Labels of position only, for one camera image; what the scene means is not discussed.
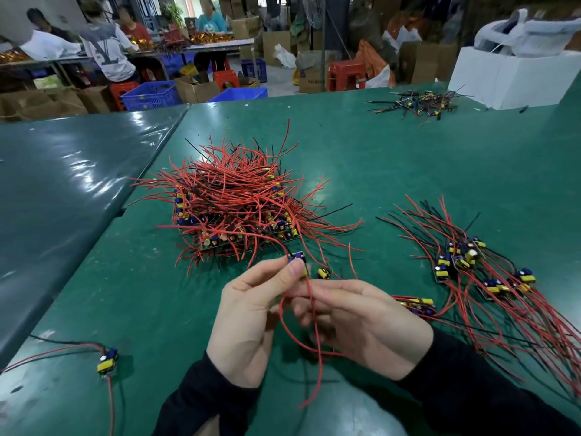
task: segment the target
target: right hand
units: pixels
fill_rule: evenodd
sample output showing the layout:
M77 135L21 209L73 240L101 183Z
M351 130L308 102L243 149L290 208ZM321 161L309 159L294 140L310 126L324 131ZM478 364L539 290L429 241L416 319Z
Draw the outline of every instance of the right hand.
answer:
M381 289L360 280L309 281L322 344L393 381L430 349L432 327ZM305 284L287 293L302 327L313 323Z

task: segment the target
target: hand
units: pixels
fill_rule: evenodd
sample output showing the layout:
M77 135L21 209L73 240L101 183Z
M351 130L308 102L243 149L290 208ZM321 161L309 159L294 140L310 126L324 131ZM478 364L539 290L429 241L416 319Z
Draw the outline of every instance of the hand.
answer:
M272 349L278 306L274 299L304 277L302 260L265 260L222 290L207 354L218 371L240 387L258 387Z
M322 344L393 381L430 349L432 327L387 293L360 280L311 280ZM306 285L288 293L301 326L313 322Z

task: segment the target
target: red shirt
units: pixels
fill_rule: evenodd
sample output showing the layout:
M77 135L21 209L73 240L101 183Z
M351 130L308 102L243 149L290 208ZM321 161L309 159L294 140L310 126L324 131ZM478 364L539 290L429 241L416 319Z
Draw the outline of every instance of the red shirt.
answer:
M132 36L136 41L144 39L146 41L151 41L151 36L147 31L147 28L143 24L135 23L135 29L131 30L127 26L121 26L121 30L127 36Z

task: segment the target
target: green workbench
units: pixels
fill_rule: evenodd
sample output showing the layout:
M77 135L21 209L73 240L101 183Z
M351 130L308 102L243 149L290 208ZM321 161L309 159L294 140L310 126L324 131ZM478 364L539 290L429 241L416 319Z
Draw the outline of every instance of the green workbench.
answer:
M384 216L393 204L444 195L448 211L471 233L518 266L535 271L538 288L577 326L581 325L581 210L578 193L581 120L577 82L556 107L485 111L462 98L460 107L430 121L401 113L373 115L364 101L387 100L387 89L278 97L253 102L192 106L151 171L199 156L185 142L250 141L280 146L290 118L283 168L304 175L303 192L324 175L331 181L317 196L335 224L363 218L343 237L353 247L359 278L398 295L427 296L441 306L446 292L432 283L425 263L409 256L414 245L399 238ZM142 197L136 190L132 198ZM52 308L35 329L51 338L96 340L122 355L114 392L116 434L151 432L160 405L188 366L204 351L223 285L244 263L204 263L186 276L174 268L179 253L167 224L171 206L144 201L114 219ZM346 250L333 250L330 265L350 278ZM268 251L263 257L276 253ZM29 339L15 357L54 348ZM0 377L0 434L104 435L109 426L107 387L95 373L97 356L79 353L34 362ZM525 387L581 423L581 411L534 362L510 364ZM346 360L325 365L317 399L299 410L314 387L317 365L282 328L274 349L250 435L430 434L418 403L389 381Z

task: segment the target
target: plastic stool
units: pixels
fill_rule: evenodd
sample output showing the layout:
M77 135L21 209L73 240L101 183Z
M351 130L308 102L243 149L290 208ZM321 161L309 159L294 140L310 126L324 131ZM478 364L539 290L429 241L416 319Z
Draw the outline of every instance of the plastic stool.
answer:
M228 62L228 58L224 58L224 70L230 70L230 63ZM212 72L216 72L216 61L212 59Z
M240 87L240 81L234 70L222 70L220 72L214 72L214 82L218 84L220 92L224 90L224 84L226 82L231 82L234 87Z
M125 106L123 105L123 103L121 102L121 99L119 99L119 97L122 94L126 94L128 92L131 92L134 88L137 88L139 86L140 86L140 83L135 82L135 81L123 82L122 84L111 84L109 86L109 90L111 90L111 93L113 94L113 98L115 99L115 102L117 103L117 108L119 109L119 111L126 110Z
M329 91L355 90L357 84L360 89L365 88L365 64L355 60L338 61L329 66Z

